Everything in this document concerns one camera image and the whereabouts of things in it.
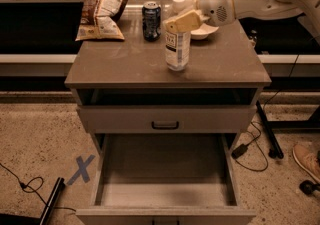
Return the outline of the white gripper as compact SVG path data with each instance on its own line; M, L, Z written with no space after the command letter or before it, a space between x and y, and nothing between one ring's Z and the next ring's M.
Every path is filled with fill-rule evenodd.
M184 33L197 30L204 22L219 27L235 20L233 0L185 0L185 4L201 11L192 9L166 19L163 22L166 31Z

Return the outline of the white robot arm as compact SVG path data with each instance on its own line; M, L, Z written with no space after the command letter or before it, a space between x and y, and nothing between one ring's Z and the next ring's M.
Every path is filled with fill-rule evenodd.
M173 14L163 22L170 33L190 32L204 23L220 27L237 19L261 20L306 15L303 26L320 34L320 0L173 0Z

